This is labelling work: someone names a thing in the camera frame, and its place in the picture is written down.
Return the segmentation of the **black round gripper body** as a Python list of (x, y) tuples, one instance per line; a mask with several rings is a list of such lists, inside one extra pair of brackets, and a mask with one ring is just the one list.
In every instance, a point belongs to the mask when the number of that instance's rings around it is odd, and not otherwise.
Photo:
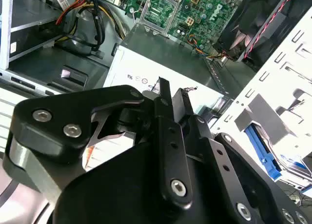
[(73, 180), (54, 210), (56, 224), (232, 224), (203, 163), (187, 159), (193, 204), (178, 210), (159, 191), (157, 156), (145, 143)]

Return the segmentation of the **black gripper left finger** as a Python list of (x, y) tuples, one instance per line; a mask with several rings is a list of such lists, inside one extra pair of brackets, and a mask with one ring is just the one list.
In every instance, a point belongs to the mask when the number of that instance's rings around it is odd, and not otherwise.
[(155, 151), (165, 203), (186, 210), (193, 192), (169, 82), (160, 78), (157, 92), (150, 99), (129, 85), (119, 85), (22, 101), (10, 126), (10, 160), (57, 205), (64, 189), (87, 173), (81, 165), (87, 147), (134, 133), (131, 148), (147, 143)]

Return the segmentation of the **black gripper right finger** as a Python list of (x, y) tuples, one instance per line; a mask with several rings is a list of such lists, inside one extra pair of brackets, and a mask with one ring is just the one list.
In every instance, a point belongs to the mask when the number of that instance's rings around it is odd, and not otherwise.
[(180, 224), (309, 224), (311, 219), (225, 133), (213, 136), (193, 112), (189, 89), (173, 96), (182, 127), (193, 203)]

